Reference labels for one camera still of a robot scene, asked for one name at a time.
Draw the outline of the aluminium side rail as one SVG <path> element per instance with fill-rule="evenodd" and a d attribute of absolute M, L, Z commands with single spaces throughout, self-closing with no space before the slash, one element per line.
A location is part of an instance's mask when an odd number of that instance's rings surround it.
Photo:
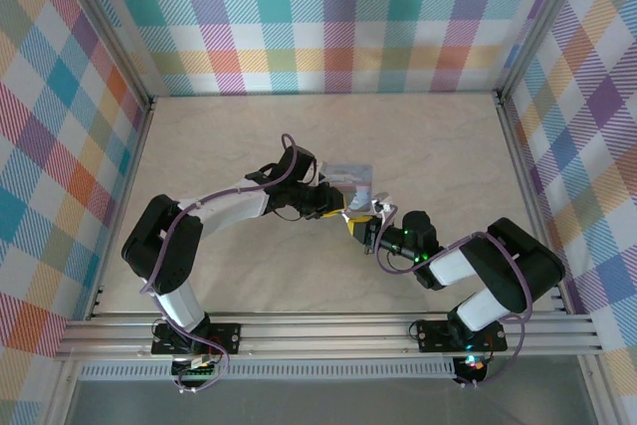
<path fill-rule="evenodd" d="M 516 135 L 514 123 L 506 110 L 506 103 L 502 99 L 502 95 L 498 90 L 493 91 L 493 98 L 498 119 L 503 131 L 505 142 L 509 150 L 509 154 L 514 166 L 516 178 L 521 190 L 522 198 L 525 203 L 527 214 L 530 219 L 531 229 L 534 236 L 548 249 L 554 252 L 554 248 L 548 237 L 548 232 L 543 223 L 539 203 L 531 175 L 527 170 L 522 145 Z"/>
<path fill-rule="evenodd" d="M 106 249 L 103 257 L 99 263 L 96 271 L 96 275 L 92 282 L 92 287 L 89 292 L 88 302 L 82 315 L 82 320 L 90 320 L 94 316 L 94 310 L 99 303 L 99 297 L 104 290 L 104 277 L 110 263 L 111 257 L 116 251 L 116 243 L 119 232 L 121 230 L 125 211 L 129 202 L 130 194 L 132 191 L 136 172 L 138 170 L 139 162 L 143 154 L 143 150 L 146 144 L 147 136 L 149 134 L 151 122 L 153 119 L 157 96 L 147 97 L 147 105 L 142 116 L 142 122 L 140 124 L 140 132 L 134 145 L 133 155 L 131 156 L 129 167 L 124 177 L 124 183 L 121 189 L 121 197 L 116 204 L 114 210 L 112 228 L 108 235 L 108 241 L 106 243 Z"/>

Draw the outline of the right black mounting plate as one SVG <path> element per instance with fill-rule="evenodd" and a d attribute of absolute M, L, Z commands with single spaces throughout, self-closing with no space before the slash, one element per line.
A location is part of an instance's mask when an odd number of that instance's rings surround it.
<path fill-rule="evenodd" d="M 491 352 L 508 349 L 504 328 L 498 321 L 479 331 L 471 331 L 459 322 L 448 320 L 418 320 L 415 325 L 420 352 Z"/>

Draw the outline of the blue cartoon tin box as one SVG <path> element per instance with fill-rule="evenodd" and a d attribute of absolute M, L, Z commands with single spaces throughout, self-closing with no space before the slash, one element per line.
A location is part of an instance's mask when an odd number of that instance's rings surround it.
<path fill-rule="evenodd" d="M 366 213 L 371 210 L 373 167 L 370 164 L 327 164 L 325 175 L 327 183 L 343 194 L 346 211 Z M 356 209 L 351 205 L 357 187 L 371 190 L 371 203 L 367 209 Z"/>

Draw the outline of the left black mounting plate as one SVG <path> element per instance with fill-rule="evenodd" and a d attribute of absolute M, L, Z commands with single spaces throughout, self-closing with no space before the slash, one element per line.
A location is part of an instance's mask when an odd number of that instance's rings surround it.
<path fill-rule="evenodd" d="M 153 355 L 201 355 L 213 353 L 213 348 L 176 331 L 168 323 L 158 323 L 151 330 Z M 241 340 L 239 323 L 210 323 L 198 326 L 193 334 L 223 346 L 230 354 L 237 354 Z"/>

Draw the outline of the black mounting plate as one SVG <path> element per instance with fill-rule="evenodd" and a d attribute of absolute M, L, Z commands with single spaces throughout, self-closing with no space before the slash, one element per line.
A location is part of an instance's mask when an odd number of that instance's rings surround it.
<path fill-rule="evenodd" d="M 420 352 L 491 352 L 508 349 L 504 328 L 498 321 L 479 331 L 471 331 L 459 322 L 448 320 L 418 320 L 415 325 Z"/>
<path fill-rule="evenodd" d="M 213 348 L 176 331 L 168 323 L 158 323 L 151 330 L 153 355 L 201 355 L 213 353 Z M 241 340 L 239 323 L 210 323 L 198 326 L 193 334 L 223 346 L 230 354 L 237 354 Z"/>

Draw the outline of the aluminium frame leg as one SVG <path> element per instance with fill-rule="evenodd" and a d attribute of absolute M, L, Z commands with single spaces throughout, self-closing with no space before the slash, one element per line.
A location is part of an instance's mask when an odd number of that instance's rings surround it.
<path fill-rule="evenodd" d="M 580 355 L 578 361 L 597 424 L 616 425 L 614 411 L 597 356 Z"/>
<path fill-rule="evenodd" d="M 81 365 L 77 361 L 67 360 L 62 363 L 44 425 L 65 425 L 80 370 Z"/>

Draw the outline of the aluminium frame post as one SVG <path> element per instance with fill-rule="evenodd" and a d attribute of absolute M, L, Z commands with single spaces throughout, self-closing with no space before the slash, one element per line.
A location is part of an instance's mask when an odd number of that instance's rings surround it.
<path fill-rule="evenodd" d="M 517 88 L 528 70 L 532 57 L 538 50 L 544 37 L 552 27 L 566 0 L 542 0 L 536 9 L 536 16 L 531 23 L 529 33 L 522 42 L 518 54 L 497 87 L 499 101 L 504 104 Z"/>
<path fill-rule="evenodd" d="M 127 54 L 123 43 L 115 32 L 102 2 L 100 0 L 79 0 L 79 3 L 85 10 L 86 16 L 94 26 L 98 36 L 104 42 L 116 66 L 120 69 L 123 78 L 131 87 L 135 98 L 143 105 L 145 110 L 152 110 L 153 96 L 143 84 L 132 59 Z"/>

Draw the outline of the long aluminium base rail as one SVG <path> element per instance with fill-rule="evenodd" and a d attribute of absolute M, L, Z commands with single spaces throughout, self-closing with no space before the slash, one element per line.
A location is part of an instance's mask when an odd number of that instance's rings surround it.
<path fill-rule="evenodd" d="M 214 314 L 212 322 L 240 327 L 237 359 L 417 358 L 418 313 L 253 313 Z M 58 347 L 58 360 L 153 358 L 151 329 L 157 314 L 102 314 L 70 322 Z M 507 356 L 596 355 L 602 350 L 592 319 L 560 313 L 534 314 L 526 325 L 506 324 L 464 354 Z"/>

